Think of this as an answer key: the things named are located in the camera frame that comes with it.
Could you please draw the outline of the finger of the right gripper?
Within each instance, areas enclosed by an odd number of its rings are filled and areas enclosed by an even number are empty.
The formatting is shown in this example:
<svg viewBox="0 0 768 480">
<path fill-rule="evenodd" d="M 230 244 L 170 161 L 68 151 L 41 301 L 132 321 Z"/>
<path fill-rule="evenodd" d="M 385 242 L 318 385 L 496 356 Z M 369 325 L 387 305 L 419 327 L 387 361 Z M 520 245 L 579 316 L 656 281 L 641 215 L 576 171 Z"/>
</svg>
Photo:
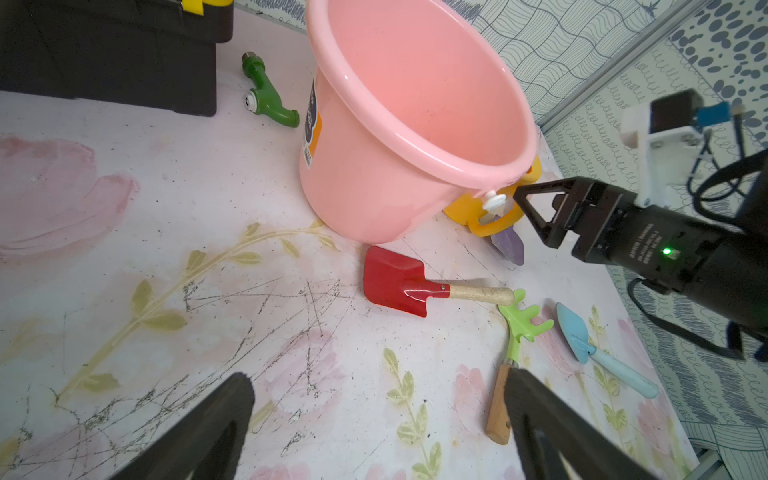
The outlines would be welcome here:
<svg viewBox="0 0 768 480">
<path fill-rule="evenodd" d="M 513 199 L 549 248 L 558 249 L 575 229 L 579 217 L 576 177 L 518 187 Z"/>
</svg>

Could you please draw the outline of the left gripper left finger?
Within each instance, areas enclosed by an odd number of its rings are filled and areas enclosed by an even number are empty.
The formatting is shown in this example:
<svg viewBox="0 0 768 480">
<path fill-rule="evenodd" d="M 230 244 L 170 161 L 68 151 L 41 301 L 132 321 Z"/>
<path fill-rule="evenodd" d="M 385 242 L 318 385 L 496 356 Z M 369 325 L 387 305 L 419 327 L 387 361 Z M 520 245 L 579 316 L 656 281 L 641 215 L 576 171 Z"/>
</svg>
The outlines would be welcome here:
<svg viewBox="0 0 768 480">
<path fill-rule="evenodd" d="M 115 479 L 232 479 L 255 402 L 250 379 L 235 373 Z"/>
</svg>

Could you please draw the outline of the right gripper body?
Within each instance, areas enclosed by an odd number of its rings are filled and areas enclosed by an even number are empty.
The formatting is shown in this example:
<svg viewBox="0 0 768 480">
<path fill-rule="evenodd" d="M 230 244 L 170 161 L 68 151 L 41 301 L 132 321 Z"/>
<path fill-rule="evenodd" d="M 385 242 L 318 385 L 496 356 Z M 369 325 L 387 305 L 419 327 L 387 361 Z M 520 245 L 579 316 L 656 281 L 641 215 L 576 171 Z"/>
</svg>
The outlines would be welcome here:
<svg viewBox="0 0 768 480">
<path fill-rule="evenodd" d="M 718 227 L 663 207 L 639 207 L 634 193 L 604 182 L 572 181 L 575 258 L 615 264 L 653 282 L 704 282 L 718 271 Z"/>
</svg>

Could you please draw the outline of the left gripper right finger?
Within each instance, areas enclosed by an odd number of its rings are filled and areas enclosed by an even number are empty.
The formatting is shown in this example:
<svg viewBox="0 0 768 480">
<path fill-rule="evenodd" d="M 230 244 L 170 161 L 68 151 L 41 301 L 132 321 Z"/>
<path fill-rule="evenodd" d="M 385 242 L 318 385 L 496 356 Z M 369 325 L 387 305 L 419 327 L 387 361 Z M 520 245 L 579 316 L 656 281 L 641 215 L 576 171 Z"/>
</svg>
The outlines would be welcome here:
<svg viewBox="0 0 768 480">
<path fill-rule="evenodd" d="M 527 479 L 651 479 L 529 371 L 513 368 L 504 387 L 511 431 Z"/>
</svg>

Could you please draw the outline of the purple shovel pink handle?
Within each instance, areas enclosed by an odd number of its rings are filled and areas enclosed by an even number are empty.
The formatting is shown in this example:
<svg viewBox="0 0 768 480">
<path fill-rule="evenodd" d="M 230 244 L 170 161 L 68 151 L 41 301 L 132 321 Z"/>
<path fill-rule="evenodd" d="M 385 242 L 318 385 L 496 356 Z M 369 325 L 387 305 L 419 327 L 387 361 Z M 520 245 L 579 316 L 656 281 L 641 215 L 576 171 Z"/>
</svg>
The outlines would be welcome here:
<svg viewBox="0 0 768 480">
<path fill-rule="evenodd" d="M 524 243 L 513 226 L 493 234 L 491 243 L 513 264 L 522 266 L 525 263 Z"/>
</svg>

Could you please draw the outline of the yellow watering can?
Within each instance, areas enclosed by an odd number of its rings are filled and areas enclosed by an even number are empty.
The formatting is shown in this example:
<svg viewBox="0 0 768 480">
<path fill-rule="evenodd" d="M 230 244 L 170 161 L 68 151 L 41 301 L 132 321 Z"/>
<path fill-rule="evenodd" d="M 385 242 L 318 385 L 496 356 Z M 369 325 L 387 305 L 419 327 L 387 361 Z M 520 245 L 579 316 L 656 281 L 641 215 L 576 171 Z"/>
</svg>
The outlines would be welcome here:
<svg viewBox="0 0 768 480">
<path fill-rule="evenodd" d="M 475 198 L 465 193 L 443 210 L 443 213 L 455 223 L 466 226 L 478 237 L 489 237 L 512 227 L 523 216 L 523 210 L 514 199 L 515 191 L 521 186 L 535 183 L 542 175 L 539 157 L 525 175 L 515 184 L 499 190 L 495 196 L 487 194 L 484 198 Z"/>
</svg>

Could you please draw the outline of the light blue trowel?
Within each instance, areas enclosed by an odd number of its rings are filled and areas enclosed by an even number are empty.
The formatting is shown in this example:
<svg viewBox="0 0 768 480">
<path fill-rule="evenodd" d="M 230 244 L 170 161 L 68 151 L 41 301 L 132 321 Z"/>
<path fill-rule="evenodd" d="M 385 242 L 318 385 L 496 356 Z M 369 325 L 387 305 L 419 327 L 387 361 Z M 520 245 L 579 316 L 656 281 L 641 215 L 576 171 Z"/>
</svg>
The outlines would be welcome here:
<svg viewBox="0 0 768 480">
<path fill-rule="evenodd" d="M 587 326 L 579 315 L 562 303 L 556 304 L 556 314 L 563 336 L 576 359 L 581 364 L 594 360 L 618 380 L 634 389 L 646 399 L 655 399 L 658 396 L 659 387 L 655 382 L 589 341 Z"/>
</svg>

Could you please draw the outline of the red shovel wooden handle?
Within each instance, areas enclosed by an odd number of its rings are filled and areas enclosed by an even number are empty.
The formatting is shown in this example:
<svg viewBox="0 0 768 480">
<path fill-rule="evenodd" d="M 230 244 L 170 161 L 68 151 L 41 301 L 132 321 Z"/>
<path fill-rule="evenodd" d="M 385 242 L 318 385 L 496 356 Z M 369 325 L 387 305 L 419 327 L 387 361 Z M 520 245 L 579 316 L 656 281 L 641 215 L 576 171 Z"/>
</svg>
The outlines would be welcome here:
<svg viewBox="0 0 768 480">
<path fill-rule="evenodd" d="M 365 254 L 363 292 L 373 304 L 419 317 L 427 316 L 429 298 L 461 299 L 495 305 L 514 305 L 521 290 L 440 283 L 425 277 L 422 261 L 371 246 Z"/>
</svg>

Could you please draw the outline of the pink plastic bucket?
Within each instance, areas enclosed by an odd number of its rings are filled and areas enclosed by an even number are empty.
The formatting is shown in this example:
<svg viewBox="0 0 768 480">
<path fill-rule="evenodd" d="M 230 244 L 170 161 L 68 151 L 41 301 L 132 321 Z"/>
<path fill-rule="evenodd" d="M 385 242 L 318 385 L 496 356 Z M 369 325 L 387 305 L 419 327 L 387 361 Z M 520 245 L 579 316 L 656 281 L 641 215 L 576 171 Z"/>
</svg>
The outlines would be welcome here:
<svg viewBox="0 0 768 480">
<path fill-rule="evenodd" d="M 510 68 L 441 1 L 311 1 L 317 72 L 301 186 L 336 233 L 401 238 L 464 194 L 516 183 L 537 133 Z"/>
</svg>

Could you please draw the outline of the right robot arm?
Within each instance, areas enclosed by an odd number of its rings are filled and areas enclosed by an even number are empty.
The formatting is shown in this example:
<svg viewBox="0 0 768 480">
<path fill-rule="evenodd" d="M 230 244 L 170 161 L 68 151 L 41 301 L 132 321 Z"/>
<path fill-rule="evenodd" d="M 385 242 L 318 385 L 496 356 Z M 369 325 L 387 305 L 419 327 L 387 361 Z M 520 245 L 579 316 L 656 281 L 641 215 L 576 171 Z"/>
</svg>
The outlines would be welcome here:
<svg viewBox="0 0 768 480">
<path fill-rule="evenodd" d="M 587 177 L 520 187 L 513 195 L 545 246 L 577 234 L 573 257 L 613 264 L 649 288 L 674 292 L 753 331 L 767 329 L 767 153 L 761 151 L 710 176 L 702 195 L 728 180 L 758 176 L 747 204 L 757 217 L 684 215 L 638 206 L 636 193 Z"/>
</svg>

